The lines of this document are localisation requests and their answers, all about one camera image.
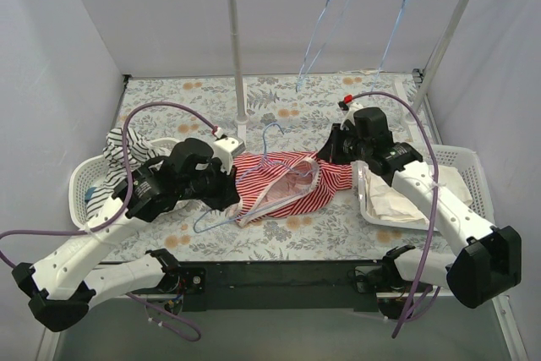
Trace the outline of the red white striped tank top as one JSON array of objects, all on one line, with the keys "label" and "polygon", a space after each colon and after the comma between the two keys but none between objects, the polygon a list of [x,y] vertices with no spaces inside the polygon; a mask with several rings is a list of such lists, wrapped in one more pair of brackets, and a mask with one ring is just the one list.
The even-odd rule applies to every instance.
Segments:
[{"label": "red white striped tank top", "polygon": [[227,210],[246,227],[262,217],[308,214],[329,204],[353,186],[351,164],[331,164],[314,151],[245,153],[234,159],[240,201]]}]

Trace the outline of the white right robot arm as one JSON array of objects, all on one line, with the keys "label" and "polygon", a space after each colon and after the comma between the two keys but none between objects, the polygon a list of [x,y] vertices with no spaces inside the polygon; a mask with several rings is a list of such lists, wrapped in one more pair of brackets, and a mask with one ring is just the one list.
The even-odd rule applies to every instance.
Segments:
[{"label": "white right robot arm", "polygon": [[424,255],[412,245],[392,249],[380,270],[370,272],[374,284],[398,292],[419,279],[450,290],[461,304],[475,309],[521,282],[522,239],[513,227],[497,227],[435,183],[435,163],[424,161],[410,144],[395,142],[381,109],[355,104],[341,108],[344,120],[332,125],[317,157],[331,164],[367,164],[434,221],[452,251]]}]

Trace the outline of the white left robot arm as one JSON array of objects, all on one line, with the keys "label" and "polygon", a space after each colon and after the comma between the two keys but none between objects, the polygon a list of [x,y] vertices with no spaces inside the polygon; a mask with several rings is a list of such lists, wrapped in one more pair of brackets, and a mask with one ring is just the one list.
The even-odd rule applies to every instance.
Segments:
[{"label": "white left robot arm", "polygon": [[34,264],[12,270],[30,299],[31,313],[50,331],[64,331],[89,310],[111,298],[140,289],[174,293],[187,286],[186,274],[166,249],[100,269],[98,264],[126,238],[171,211],[182,200],[199,200],[224,211],[240,201],[233,161],[244,142],[223,136],[208,144],[187,138],[167,156],[157,156],[121,181],[85,229]]}]

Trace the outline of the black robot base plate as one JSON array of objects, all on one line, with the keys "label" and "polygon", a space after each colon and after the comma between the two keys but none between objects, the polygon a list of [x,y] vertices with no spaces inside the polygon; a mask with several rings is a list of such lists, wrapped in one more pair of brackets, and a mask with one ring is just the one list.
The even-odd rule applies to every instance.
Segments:
[{"label": "black robot base plate", "polygon": [[183,296],[183,311],[351,309],[377,312],[378,295],[403,303],[410,282],[383,277],[379,260],[182,262],[174,288],[135,291],[152,299]]}]

